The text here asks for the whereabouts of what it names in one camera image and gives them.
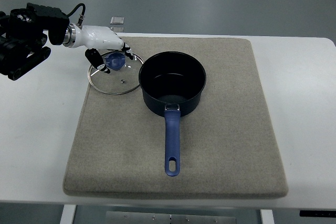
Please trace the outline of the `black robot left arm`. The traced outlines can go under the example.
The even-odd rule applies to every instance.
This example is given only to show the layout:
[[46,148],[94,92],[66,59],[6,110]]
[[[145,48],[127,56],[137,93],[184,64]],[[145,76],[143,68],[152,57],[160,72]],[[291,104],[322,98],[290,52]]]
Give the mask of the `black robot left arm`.
[[46,60],[52,45],[69,45],[75,41],[75,28],[69,21],[79,7],[82,26],[86,6],[77,4],[69,13],[59,8],[27,3],[26,8],[1,12],[1,74],[15,81]]

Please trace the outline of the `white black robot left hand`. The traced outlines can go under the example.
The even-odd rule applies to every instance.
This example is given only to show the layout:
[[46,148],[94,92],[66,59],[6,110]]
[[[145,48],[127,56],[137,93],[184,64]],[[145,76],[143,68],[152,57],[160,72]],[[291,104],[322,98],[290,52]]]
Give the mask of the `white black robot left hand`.
[[131,60],[134,58],[132,49],[115,32],[108,27],[84,25],[75,26],[75,32],[70,40],[73,47],[85,46],[86,58],[97,70],[110,73],[98,50],[123,51]]

